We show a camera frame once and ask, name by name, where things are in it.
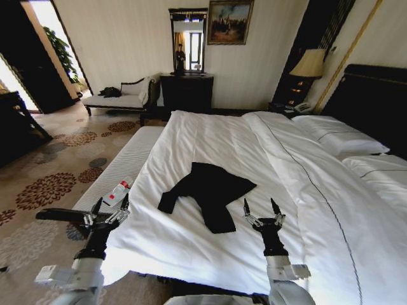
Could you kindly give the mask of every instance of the cream wall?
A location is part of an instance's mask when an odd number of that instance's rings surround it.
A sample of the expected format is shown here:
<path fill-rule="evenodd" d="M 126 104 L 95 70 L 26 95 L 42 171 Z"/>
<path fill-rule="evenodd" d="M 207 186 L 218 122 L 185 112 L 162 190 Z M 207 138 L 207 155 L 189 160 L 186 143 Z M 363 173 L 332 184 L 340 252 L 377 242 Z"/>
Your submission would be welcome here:
<path fill-rule="evenodd" d="M 336 68 L 339 66 L 375 3 L 376 0 L 357 0 L 355 2 L 340 34 L 333 44 L 338 47 L 338 51 L 335 54 L 329 54 L 324 64 L 324 77 L 314 83 L 308 94 L 308 102 L 312 105 L 315 105 L 320 99 Z M 329 100 L 338 86 L 343 75 L 343 70 L 348 64 L 407 68 L 406 16 L 407 1 L 384 0 L 381 3 L 323 99 L 323 105 Z"/>
<path fill-rule="evenodd" d="M 29 20 L 32 23 L 32 26 L 34 27 L 39 40 L 44 45 L 44 48 L 46 52 L 48 53 L 48 56 L 51 58 L 51 61 L 53 65 L 55 66 L 59 76 L 61 77 L 62 82 L 64 83 L 69 95 L 71 96 L 72 99 L 76 99 L 78 95 L 76 94 L 75 88 L 72 85 L 71 81 L 69 80 L 68 76 L 66 75 L 66 72 L 64 70 L 64 67 L 62 66 L 61 62 L 58 59 L 57 54 L 55 53 L 55 50 L 53 49 L 53 46 L 48 39 L 48 36 L 46 35 L 46 32 L 44 28 L 41 26 L 39 23 L 37 16 L 34 12 L 34 9 L 32 8 L 30 2 L 21 2 L 21 5 L 23 9 L 25 10 L 25 13 L 27 14 Z"/>
<path fill-rule="evenodd" d="M 208 0 L 54 0 L 94 93 L 170 72 L 168 8 Z M 245 46 L 206 46 L 215 75 L 212 106 L 264 109 L 273 97 L 308 0 L 255 0 Z"/>

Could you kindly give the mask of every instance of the white cushion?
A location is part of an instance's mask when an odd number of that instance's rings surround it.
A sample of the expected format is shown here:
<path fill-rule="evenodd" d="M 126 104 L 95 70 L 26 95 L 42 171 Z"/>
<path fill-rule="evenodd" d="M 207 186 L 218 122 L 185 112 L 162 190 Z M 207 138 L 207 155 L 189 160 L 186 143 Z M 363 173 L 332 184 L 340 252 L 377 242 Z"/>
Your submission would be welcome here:
<path fill-rule="evenodd" d="M 359 156 L 342 161 L 407 222 L 407 161 L 397 156 Z"/>
<path fill-rule="evenodd" d="M 333 156 L 343 153 L 378 154 L 390 150 L 363 132 L 330 116 L 296 116 L 292 120 Z"/>
<path fill-rule="evenodd" d="M 121 94 L 123 95 L 139 95 L 143 89 L 145 80 L 142 80 L 140 83 L 132 84 L 132 85 L 121 85 Z"/>
<path fill-rule="evenodd" d="M 131 107 L 142 108 L 143 104 L 137 95 L 122 95 L 120 97 L 101 97 L 94 95 L 92 97 L 84 98 L 83 105 L 91 106 L 110 106 L 110 107 Z"/>
<path fill-rule="evenodd" d="M 151 81 L 151 77 L 146 77 L 144 78 L 144 81 L 142 81 L 142 86 L 139 94 L 139 100 L 143 105 L 146 105 L 148 101 L 148 87 L 149 83 Z"/>
<path fill-rule="evenodd" d="M 122 178 L 136 178 L 163 129 L 160 126 L 140 128 L 72 209 L 90 211 L 95 198 L 99 198 L 100 194 L 107 194 Z M 120 205 L 113 208 L 102 205 L 100 211 L 114 213 L 119 207 Z"/>

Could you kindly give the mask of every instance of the pillow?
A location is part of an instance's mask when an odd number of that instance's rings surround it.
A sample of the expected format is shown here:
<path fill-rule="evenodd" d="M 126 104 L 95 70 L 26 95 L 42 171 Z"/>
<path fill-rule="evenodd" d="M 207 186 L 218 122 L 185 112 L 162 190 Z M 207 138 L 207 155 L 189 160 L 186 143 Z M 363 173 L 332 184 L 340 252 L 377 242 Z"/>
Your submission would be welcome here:
<path fill-rule="evenodd" d="M 151 77 L 144 78 L 144 81 L 142 82 L 140 94 L 139 94 L 139 99 L 142 103 L 142 105 L 146 105 L 148 101 L 148 87 L 151 81 Z"/>
<path fill-rule="evenodd" d="M 390 150 L 363 132 L 330 116 L 296 116 L 292 120 L 333 156 L 379 154 Z"/>
<path fill-rule="evenodd" d="M 342 161 L 407 222 L 407 161 L 389 155 Z"/>
<path fill-rule="evenodd" d="M 123 95 L 139 95 L 142 91 L 145 83 L 145 79 L 142 78 L 135 83 L 121 83 L 121 94 Z"/>

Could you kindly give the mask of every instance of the potted plant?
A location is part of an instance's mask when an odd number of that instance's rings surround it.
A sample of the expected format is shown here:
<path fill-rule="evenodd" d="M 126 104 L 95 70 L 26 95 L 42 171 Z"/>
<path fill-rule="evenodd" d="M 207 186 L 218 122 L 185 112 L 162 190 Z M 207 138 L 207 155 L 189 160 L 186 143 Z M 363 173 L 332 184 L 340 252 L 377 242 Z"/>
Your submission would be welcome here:
<path fill-rule="evenodd" d="M 69 45 L 62 39 L 58 38 L 55 35 L 54 30 L 51 30 L 48 27 L 44 27 L 44 30 L 52 44 L 53 49 L 55 50 L 55 53 L 58 56 L 59 61 L 61 62 L 66 74 L 68 75 L 69 80 L 74 85 L 75 91 L 79 93 L 81 91 L 80 87 L 81 82 L 79 81 L 76 69 L 72 66 L 71 61 L 72 56 L 70 56 L 70 54 L 66 50 L 66 48 L 68 48 Z"/>

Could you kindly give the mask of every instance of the plastic bottle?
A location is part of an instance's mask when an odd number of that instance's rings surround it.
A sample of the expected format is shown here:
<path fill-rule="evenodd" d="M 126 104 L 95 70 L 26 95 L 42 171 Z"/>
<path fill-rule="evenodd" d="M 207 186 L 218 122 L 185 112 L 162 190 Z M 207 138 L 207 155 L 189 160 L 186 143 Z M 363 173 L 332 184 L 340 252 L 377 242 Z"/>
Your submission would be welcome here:
<path fill-rule="evenodd" d="M 111 192 L 103 197 L 103 203 L 109 207 L 117 205 L 129 192 L 132 183 L 133 178 L 130 176 L 125 177 Z"/>

